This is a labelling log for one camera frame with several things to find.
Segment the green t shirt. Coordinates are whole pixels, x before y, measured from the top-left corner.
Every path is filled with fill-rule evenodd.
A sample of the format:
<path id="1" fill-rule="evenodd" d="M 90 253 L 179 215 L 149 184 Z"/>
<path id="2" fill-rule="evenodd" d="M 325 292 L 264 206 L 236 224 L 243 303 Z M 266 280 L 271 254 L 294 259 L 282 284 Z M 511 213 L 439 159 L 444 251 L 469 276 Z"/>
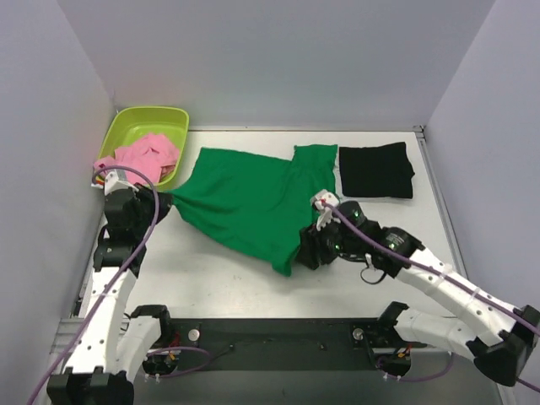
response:
<path id="1" fill-rule="evenodd" d="M 219 244 L 288 277 L 300 231 L 316 222 L 311 199 L 335 190 L 337 145 L 294 147 L 292 159 L 202 148 L 190 177 L 171 191 L 181 218 Z"/>

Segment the green plastic basin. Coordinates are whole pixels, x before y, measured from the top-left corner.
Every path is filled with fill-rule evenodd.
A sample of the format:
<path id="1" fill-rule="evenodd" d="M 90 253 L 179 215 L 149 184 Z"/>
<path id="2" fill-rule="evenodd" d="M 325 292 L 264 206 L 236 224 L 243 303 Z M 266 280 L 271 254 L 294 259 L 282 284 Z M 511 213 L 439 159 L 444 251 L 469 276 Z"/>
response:
<path id="1" fill-rule="evenodd" d="M 177 177 L 189 127 L 189 115 L 169 106 L 135 106 L 117 113 L 101 145 L 98 159 L 112 156 L 119 146 L 127 146 L 148 133 L 163 133 L 179 150 L 175 168 L 156 186 L 165 191 Z"/>

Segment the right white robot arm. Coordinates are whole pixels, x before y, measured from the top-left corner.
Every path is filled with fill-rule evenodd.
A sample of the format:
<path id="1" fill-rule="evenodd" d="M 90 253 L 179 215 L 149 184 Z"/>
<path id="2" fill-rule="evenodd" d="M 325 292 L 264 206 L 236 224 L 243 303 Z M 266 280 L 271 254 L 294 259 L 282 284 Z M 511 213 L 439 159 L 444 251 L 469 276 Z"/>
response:
<path id="1" fill-rule="evenodd" d="M 469 359 L 502 386 L 522 382 L 539 339 L 539 311 L 495 298 L 442 262 L 425 244 L 398 227 L 369 220 L 358 202 L 340 201 L 324 190 L 311 206 L 314 224 L 300 232 L 297 262 L 315 270 L 341 258 L 407 284 L 450 312 L 431 316 L 392 303 L 379 317 L 405 343 L 422 343 Z"/>

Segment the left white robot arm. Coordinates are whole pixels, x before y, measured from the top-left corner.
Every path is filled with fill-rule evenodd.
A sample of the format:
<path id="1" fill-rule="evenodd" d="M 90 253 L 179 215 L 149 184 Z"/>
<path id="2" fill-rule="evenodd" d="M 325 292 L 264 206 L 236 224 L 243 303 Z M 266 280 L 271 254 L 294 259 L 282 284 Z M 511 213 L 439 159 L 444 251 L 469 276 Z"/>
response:
<path id="1" fill-rule="evenodd" d="M 123 332 L 127 299 L 138 281 L 146 243 L 170 211 L 172 197 L 147 187 L 105 195 L 105 223 L 97 237 L 88 308 L 65 352 L 62 370 L 49 377 L 53 404 L 131 404 L 134 379 L 146 353 L 173 336 L 164 305 L 142 305 Z"/>

